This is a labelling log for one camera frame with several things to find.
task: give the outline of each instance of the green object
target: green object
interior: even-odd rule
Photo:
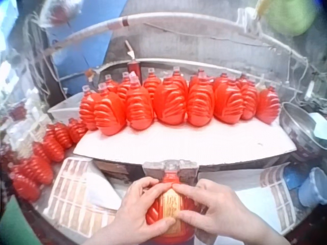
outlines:
[[[4,245],[42,245],[12,196],[0,221],[0,238]]]
[[[316,15],[313,0],[271,0],[267,19],[276,31],[298,36],[312,25]]]

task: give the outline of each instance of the metal rim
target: metal rim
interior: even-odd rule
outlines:
[[[303,132],[305,135],[307,135],[317,146],[319,146],[323,150],[327,150],[327,148],[325,148],[321,144],[319,144],[314,138],[311,137],[311,135],[309,135],[306,131],[304,131],[302,129],[302,127],[297,123],[297,121],[294,120],[294,118],[292,117],[292,115],[286,110],[285,105],[293,106],[293,107],[297,108],[298,110],[304,112],[306,115],[308,115],[310,117],[309,113],[307,113],[304,109],[302,109],[301,107],[299,107],[299,106],[297,106],[297,105],[295,105],[295,104],[293,104],[291,102],[283,102],[282,103],[282,109],[289,116],[289,118],[293,121],[293,123],[295,123],[298,126],[298,128],[301,130],[301,132]]]

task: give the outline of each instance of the plastic bag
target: plastic bag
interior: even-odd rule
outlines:
[[[67,23],[81,12],[83,0],[46,0],[41,10],[39,26],[55,27]]]

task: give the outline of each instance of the metal bowl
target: metal bowl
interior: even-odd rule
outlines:
[[[297,151],[293,153],[295,159],[307,161],[326,154],[327,148],[319,144],[319,139],[313,134],[316,122],[302,108],[284,102],[279,123],[296,145]]]

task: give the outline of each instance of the white platform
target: white platform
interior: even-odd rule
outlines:
[[[170,127],[156,121],[144,131],[126,127],[110,137],[99,130],[88,132],[74,153],[132,164],[183,159],[199,165],[220,165],[264,159],[295,150],[295,144],[278,120],[271,126],[257,119],[231,126],[213,119],[203,128],[193,128],[186,123]]]

